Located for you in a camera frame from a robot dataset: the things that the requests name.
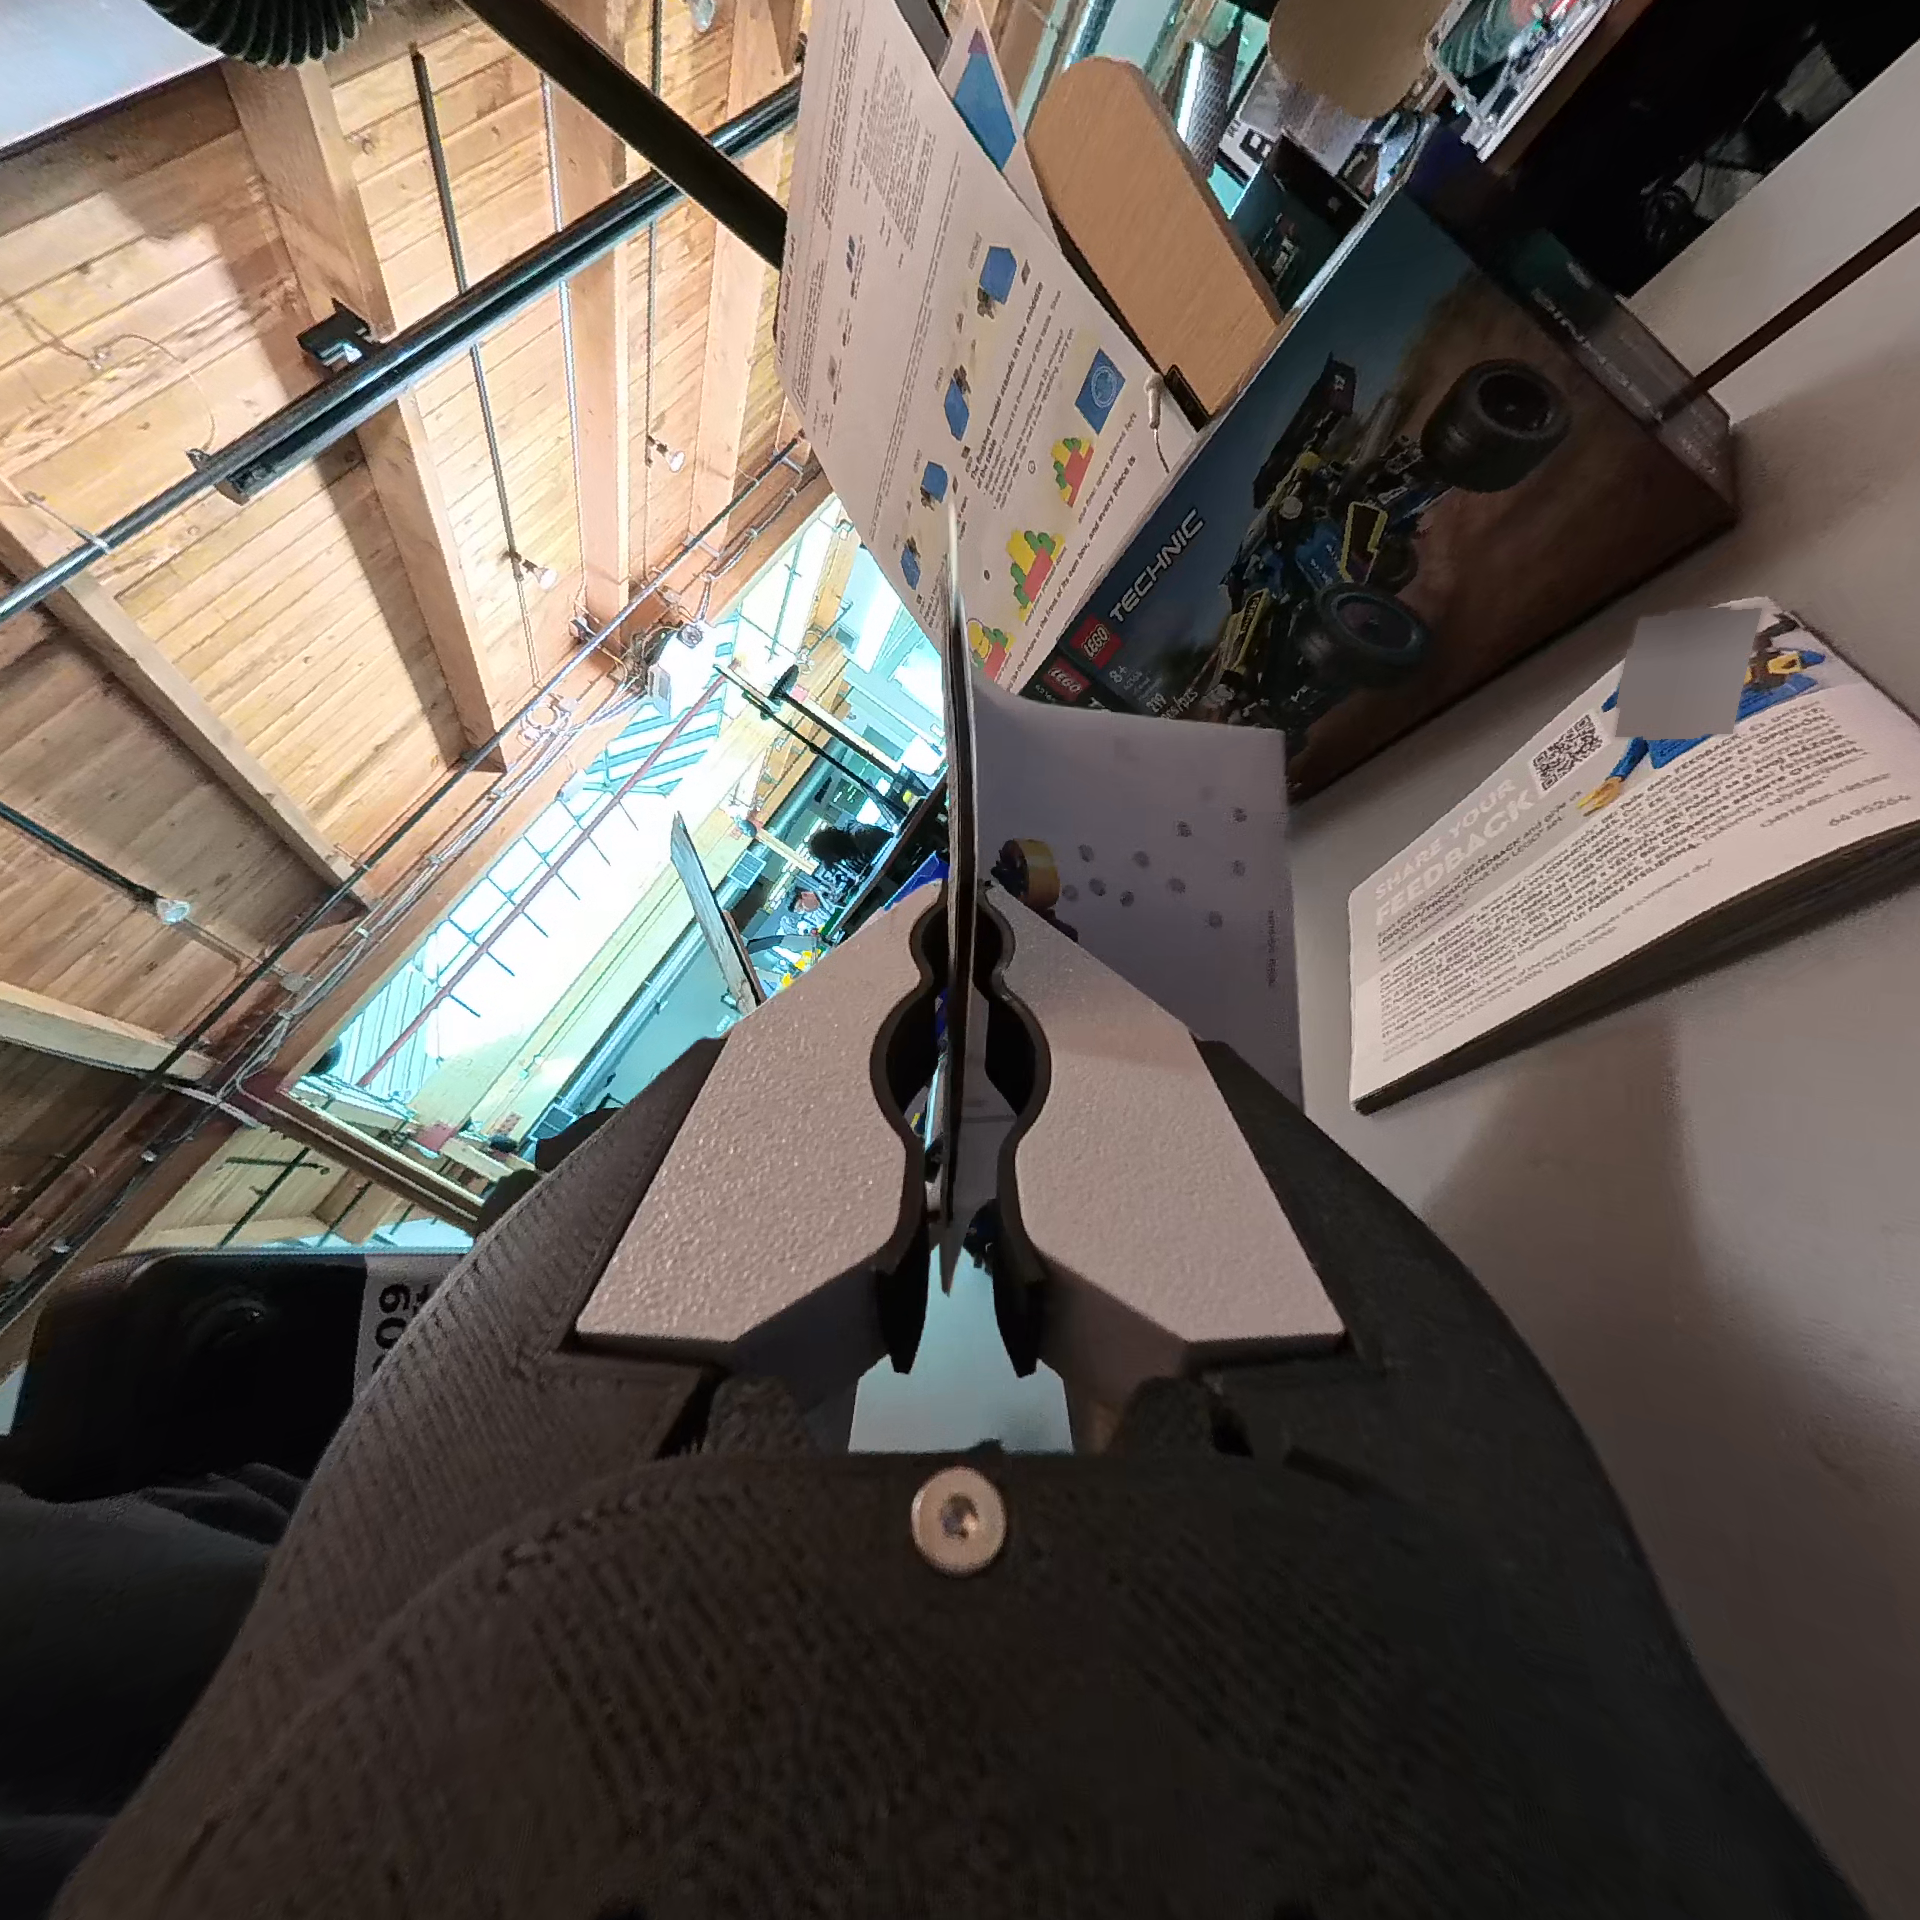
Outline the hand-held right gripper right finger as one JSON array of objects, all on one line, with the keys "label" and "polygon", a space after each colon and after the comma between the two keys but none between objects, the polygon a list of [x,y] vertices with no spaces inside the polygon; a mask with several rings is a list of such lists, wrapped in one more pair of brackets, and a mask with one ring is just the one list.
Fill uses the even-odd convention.
[{"label": "hand-held right gripper right finger", "polygon": [[1331,1354],[1346,1320],[1203,1044],[1014,904],[978,908],[995,1152],[995,1320],[1101,1454],[1149,1380]]}]

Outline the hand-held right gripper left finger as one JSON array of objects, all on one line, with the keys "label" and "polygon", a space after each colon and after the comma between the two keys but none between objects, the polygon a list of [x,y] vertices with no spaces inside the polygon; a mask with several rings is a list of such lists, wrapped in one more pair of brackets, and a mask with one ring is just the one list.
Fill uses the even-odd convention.
[{"label": "hand-held right gripper left finger", "polygon": [[942,887],[837,945],[717,1047],[574,1339],[838,1398],[926,1333]]}]

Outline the instruction booklet with buggy cover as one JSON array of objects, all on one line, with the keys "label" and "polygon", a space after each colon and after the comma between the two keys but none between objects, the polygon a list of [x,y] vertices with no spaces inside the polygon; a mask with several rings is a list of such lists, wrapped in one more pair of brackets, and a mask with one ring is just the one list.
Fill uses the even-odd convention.
[{"label": "instruction booklet with buggy cover", "polygon": [[978,995],[989,887],[1054,922],[1196,1044],[1300,1089],[1289,758],[1277,733],[1060,708],[983,680],[951,559],[951,938]]}]

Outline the dark toy set box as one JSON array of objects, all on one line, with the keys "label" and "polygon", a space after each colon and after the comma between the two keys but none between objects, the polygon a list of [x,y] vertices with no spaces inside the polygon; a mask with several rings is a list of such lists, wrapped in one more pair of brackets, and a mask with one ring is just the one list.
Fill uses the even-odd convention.
[{"label": "dark toy set box", "polygon": [[1024,680],[1306,803],[1736,524],[1734,426],[1542,228],[1381,204]]}]

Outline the grey tilted panel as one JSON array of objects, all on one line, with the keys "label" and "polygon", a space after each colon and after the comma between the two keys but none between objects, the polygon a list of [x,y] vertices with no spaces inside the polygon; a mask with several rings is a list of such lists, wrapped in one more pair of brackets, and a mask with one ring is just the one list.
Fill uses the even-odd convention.
[{"label": "grey tilted panel", "polygon": [[682,887],[692,900],[692,913],[694,913],[694,928],[706,938],[706,951],[717,965],[723,995],[732,1000],[732,1012],[750,1017],[751,1008],[769,1006],[769,989],[758,980],[751,951],[743,945],[727,908],[712,895],[712,877],[706,873],[706,853],[694,849],[694,837],[692,837],[682,810],[671,820],[667,853],[671,853],[671,869],[675,869],[675,877],[682,877]]}]

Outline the printed paper sign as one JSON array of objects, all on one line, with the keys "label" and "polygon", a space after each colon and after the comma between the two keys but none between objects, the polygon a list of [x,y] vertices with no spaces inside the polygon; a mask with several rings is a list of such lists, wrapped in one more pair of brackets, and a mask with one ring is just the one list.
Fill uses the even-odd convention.
[{"label": "printed paper sign", "polygon": [[1162,504],[1151,362],[963,128],[887,0],[812,5],[776,365],[904,606],[1024,691]]}]

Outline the tan wooden board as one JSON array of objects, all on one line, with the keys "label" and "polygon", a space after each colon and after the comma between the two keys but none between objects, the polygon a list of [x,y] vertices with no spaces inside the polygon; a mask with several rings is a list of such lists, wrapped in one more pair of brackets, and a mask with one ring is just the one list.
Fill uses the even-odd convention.
[{"label": "tan wooden board", "polygon": [[1149,73],[1121,57],[1073,63],[1027,122],[1027,158],[1096,297],[1189,418],[1209,426],[1289,319]]}]

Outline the thin brown rod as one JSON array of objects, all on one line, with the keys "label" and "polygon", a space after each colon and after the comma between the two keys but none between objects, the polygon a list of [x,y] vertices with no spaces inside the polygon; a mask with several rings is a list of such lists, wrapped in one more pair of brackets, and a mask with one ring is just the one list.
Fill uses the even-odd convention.
[{"label": "thin brown rod", "polygon": [[1782,399],[1830,385],[1912,385],[1920,352],[1920,241],[1904,241],[1865,276],[1824,301],[1791,331],[1753,352],[1709,394],[1725,418],[1759,414]]}]

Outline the black ceiling rail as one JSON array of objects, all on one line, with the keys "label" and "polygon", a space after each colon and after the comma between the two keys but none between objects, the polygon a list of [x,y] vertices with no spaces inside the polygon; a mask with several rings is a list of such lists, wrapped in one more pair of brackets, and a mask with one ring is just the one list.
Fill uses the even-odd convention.
[{"label": "black ceiling rail", "polygon": [[187,504],[220,491],[234,504],[250,504],[294,469],[313,463],[323,448],[361,432],[371,414],[411,394],[425,377],[457,362],[468,346],[505,327],[518,313],[611,256],[636,231],[656,228],[671,207],[686,204],[686,188],[646,176],[611,194],[606,204],[587,207],[571,228],[551,231],[539,247],[513,256],[489,278],[468,283],[457,301],[441,306],[405,331],[377,342],[347,374],[319,383],[313,393],[294,394],[276,411],[261,432],[242,434],[237,442],[217,448],[193,469],[182,483],[164,486],[129,517],[113,522],[102,535],[73,546],[32,578],[14,584],[0,602],[0,620],[38,606],[77,576],[102,564],[106,557],[127,551],[129,540],[150,535],[161,522],[182,510]]}]

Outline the black ribbed duct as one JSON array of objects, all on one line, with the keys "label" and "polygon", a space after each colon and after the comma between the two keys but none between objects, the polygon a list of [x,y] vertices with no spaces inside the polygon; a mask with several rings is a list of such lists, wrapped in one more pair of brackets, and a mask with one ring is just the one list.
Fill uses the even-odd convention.
[{"label": "black ribbed duct", "polygon": [[150,12],[234,63],[294,66],[347,49],[377,0],[150,0]]}]

